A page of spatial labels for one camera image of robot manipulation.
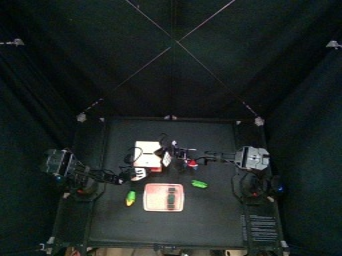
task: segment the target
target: black mat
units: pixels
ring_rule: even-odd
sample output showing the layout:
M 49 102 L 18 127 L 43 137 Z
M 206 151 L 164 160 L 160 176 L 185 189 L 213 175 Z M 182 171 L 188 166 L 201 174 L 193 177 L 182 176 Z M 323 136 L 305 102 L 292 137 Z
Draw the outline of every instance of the black mat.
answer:
M 107 129 L 105 168 L 118 172 L 127 149 L 135 141 L 157 141 L 161 133 L 168 133 L 181 147 L 201 151 L 236 151 L 233 125 L 228 123 L 115 120 L 109 123 Z M 107 185 L 106 193 L 95 204 L 90 244 L 241 247 L 242 208 L 232 192 L 234 173 L 233 165 L 210 163 L 193 172 L 180 173 L 177 168 L 169 168 L 139 183 Z M 193 179 L 208 182 L 209 188 L 193 187 Z M 145 211 L 146 183 L 178 183 L 185 186 L 182 212 Z M 131 186 L 138 191 L 138 200 L 131 207 L 126 207 L 125 198 Z

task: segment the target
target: green object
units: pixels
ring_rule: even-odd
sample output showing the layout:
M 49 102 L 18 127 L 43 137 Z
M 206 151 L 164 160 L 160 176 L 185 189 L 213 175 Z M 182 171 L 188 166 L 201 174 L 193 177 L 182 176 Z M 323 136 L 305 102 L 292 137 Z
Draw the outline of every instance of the green object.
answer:
M 174 204 L 176 203 L 176 195 L 170 194 L 168 196 L 168 204 Z
M 135 202 L 135 196 L 137 196 L 137 193 L 135 193 L 135 191 L 130 191 L 129 192 L 129 194 L 127 194 L 127 196 L 126 196 L 126 205 L 127 206 L 131 206 L 133 204 L 134 204 L 134 202 Z
M 192 185 L 197 188 L 208 188 L 209 187 L 209 184 L 200 180 L 193 180 Z

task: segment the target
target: label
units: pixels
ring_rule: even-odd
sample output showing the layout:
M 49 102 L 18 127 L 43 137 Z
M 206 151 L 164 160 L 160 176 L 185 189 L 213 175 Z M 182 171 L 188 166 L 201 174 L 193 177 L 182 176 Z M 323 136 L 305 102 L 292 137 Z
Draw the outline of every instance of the label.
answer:
M 165 157 L 164 157 L 164 165 L 165 167 L 168 167 L 172 163 L 172 156 L 169 154 L 169 152 L 166 151 Z

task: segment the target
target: yellow object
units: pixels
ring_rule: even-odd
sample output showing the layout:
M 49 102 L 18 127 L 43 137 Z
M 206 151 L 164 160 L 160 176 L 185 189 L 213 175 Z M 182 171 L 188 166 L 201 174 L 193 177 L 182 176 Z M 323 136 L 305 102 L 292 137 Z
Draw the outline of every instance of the yellow object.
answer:
M 135 191 L 130 191 L 126 196 L 126 205 L 131 206 L 135 203 Z

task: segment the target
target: cable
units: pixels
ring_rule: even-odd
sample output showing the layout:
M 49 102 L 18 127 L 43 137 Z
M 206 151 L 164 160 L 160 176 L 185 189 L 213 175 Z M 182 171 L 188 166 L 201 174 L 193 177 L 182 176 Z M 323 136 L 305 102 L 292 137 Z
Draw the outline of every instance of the cable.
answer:
M 125 163 L 127 163 L 127 164 L 130 164 L 130 165 L 133 165 L 137 161 L 138 161 L 138 159 L 141 158 L 141 156 L 144 155 L 144 149 L 141 148 L 141 147 L 131 147 L 131 148 L 129 148 L 129 152 L 133 150 L 133 149 L 141 149 L 141 154 L 139 154 L 139 156 L 134 159 L 134 161 L 131 161 L 131 156 L 133 156 L 133 154 L 129 154 L 129 155 L 126 155 L 126 157 L 125 157 Z

